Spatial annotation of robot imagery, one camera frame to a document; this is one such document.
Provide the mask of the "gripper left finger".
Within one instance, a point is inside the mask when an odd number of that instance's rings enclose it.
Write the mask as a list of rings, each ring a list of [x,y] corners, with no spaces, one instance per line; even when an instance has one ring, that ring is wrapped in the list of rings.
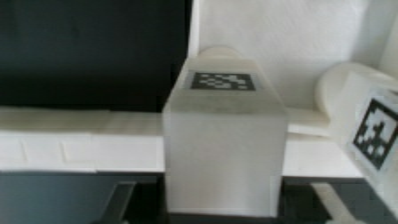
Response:
[[[125,215],[136,193],[136,187],[136,182],[125,182],[116,185],[104,214],[95,224],[129,224]]]

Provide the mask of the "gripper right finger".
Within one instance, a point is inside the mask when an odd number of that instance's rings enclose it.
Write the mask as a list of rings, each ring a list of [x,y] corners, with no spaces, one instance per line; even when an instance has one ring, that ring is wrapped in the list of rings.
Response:
[[[356,219],[349,211],[333,185],[328,182],[319,182],[312,184],[312,187],[331,215],[331,220],[326,222],[326,224],[367,224],[361,220]]]

